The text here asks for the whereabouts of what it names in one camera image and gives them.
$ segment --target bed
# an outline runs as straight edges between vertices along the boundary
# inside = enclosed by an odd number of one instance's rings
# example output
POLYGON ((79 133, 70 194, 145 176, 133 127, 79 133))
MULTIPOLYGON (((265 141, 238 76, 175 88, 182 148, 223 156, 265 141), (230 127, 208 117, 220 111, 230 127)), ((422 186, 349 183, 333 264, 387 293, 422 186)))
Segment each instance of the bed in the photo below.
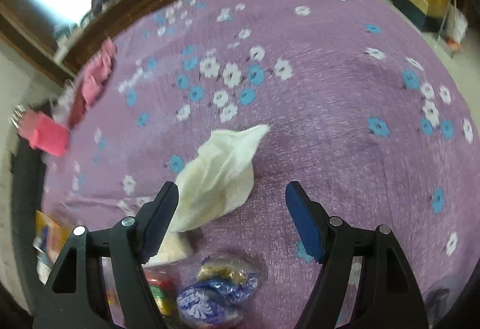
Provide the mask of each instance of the bed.
POLYGON ((389 7, 180 0, 114 43, 104 94, 69 152, 47 160, 43 212, 111 227, 174 181, 211 130, 268 124, 248 201, 190 234, 194 256, 163 267, 179 285, 208 254, 240 255, 267 280, 239 327, 294 327, 320 270, 285 206, 298 180, 350 225, 390 226, 425 300, 447 290, 443 313, 452 306, 480 256, 480 142, 444 66, 389 7))

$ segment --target white flower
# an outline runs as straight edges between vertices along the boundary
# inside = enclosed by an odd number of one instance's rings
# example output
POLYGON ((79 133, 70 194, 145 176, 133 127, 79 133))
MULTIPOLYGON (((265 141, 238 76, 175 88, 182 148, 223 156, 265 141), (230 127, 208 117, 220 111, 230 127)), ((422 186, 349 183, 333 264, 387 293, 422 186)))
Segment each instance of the white flower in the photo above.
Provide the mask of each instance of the white flower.
POLYGON ((457 242, 458 242, 458 235, 457 235, 457 232, 454 231, 450 235, 447 245, 445 246, 445 252, 447 253, 447 256, 451 256, 452 253, 455 251, 455 249, 457 248, 457 242))
POLYGON ((123 210, 123 213, 125 214, 125 216, 135 216, 135 211, 133 211, 129 206, 128 204, 126 204, 126 202, 124 200, 120 200, 118 203, 117 203, 117 206, 118 208, 120 208, 121 210, 123 210))
POLYGON ((450 91, 445 86, 440 86, 440 97, 442 98, 443 102, 447 105, 450 105, 452 102, 452 98, 450 97, 450 91))
POLYGON ((215 57, 207 57, 200 61, 200 73, 202 73, 205 78, 216 77, 219 70, 220 64, 217 63, 215 57))
POLYGON ((238 69, 239 67, 235 63, 227 63, 225 69, 223 70, 223 82, 230 89, 238 86, 241 80, 241 72, 238 69))
POLYGON ((102 138, 102 130, 100 128, 97 128, 95 130, 95 133, 93 134, 93 142, 95 142, 96 144, 99 144, 101 138, 102 138))
POLYGON ((355 261, 352 263, 350 268, 350 276, 349 276, 349 285, 354 286, 360 283, 360 273, 362 269, 362 263, 360 261, 355 261))
POLYGON ((436 127, 440 124, 440 114, 433 101, 426 100, 425 105, 422 107, 422 111, 432 127, 436 127))
POLYGON ((251 30, 249 29, 242 29, 238 35, 238 38, 244 40, 250 36, 250 33, 251 30))
POLYGON ((369 54, 370 56, 373 56, 375 59, 378 59, 379 61, 381 61, 381 60, 383 60, 387 57, 380 50, 377 50, 376 48, 370 48, 370 47, 366 48, 365 54, 369 54))
POLYGON ((265 50, 262 47, 256 46, 250 48, 250 58, 252 58, 254 61, 261 62, 264 56, 265 50))
POLYGON ((177 119, 181 122, 183 120, 187 120, 190 117, 190 111, 190 106, 188 104, 185 104, 177 111, 177 119))
POLYGON ((131 175, 126 175, 123 178, 123 190, 125 193, 129 196, 132 196, 133 193, 135 192, 135 184, 137 182, 134 180, 134 178, 131 175))
POLYGON ((421 71, 424 71, 423 70, 423 67, 421 66, 420 63, 418 63, 416 60, 412 59, 412 58, 407 58, 405 57, 405 60, 410 63, 412 66, 416 67, 417 69, 421 70, 421 71))
POLYGON ((222 109, 222 113, 220 114, 220 121, 222 123, 229 122, 232 120, 238 111, 238 107, 235 104, 229 104, 224 109, 222 109))
POLYGON ((434 99, 435 98, 435 92, 433 87, 428 82, 424 82, 420 86, 420 92, 422 93, 423 97, 426 99, 434 99))
POLYGON ((292 77, 292 66, 290 66, 290 62, 284 59, 278 59, 277 63, 275 63, 275 75, 280 77, 282 81, 289 79, 292 77))
POLYGON ((173 6, 170 6, 169 8, 167 8, 167 10, 165 10, 166 18, 172 17, 174 14, 175 14, 175 9, 173 8, 173 6))
POLYGON ((78 192, 78 190, 80 189, 80 184, 78 182, 78 178, 74 177, 72 180, 71 180, 71 190, 73 192, 78 192))
POLYGON ((217 17, 217 21, 220 23, 222 21, 229 20, 229 18, 230 18, 230 15, 228 13, 223 13, 217 17))
POLYGON ((219 90, 213 94, 213 104, 218 108, 223 108, 229 102, 229 94, 226 90, 219 90))
POLYGON ((473 142, 473 127, 468 119, 463 119, 463 134, 468 143, 473 142))
POLYGON ((295 13, 299 16, 308 16, 310 14, 310 8, 308 6, 297 6, 295 13))
POLYGON ((142 197, 139 197, 137 198, 136 202, 137 202, 137 206, 141 207, 143 206, 145 203, 149 203, 152 201, 152 198, 149 197, 149 196, 142 196, 142 197))

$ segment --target white floor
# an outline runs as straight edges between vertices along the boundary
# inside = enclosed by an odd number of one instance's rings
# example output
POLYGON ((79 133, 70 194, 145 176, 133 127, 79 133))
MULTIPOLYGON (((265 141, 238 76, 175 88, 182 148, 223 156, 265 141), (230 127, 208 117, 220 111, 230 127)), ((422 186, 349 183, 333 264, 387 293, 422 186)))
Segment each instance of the white floor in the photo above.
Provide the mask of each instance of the white floor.
MULTIPOLYGON (((395 8, 390 0, 380 0, 392 7, 392 10, 399 13, 405 21, 410 21, 395 8)), ((422 36, 427 44, 435 51, 442 63, 447 68, 458 90, 465 98, 472 119, 480 127, 480 32, 469 29, 464 40, 462 40, 462 52, 457 53, 453 59, 446 50, 445 43, 440 41, 436 45, 436 34, 423 33, 422 36)))

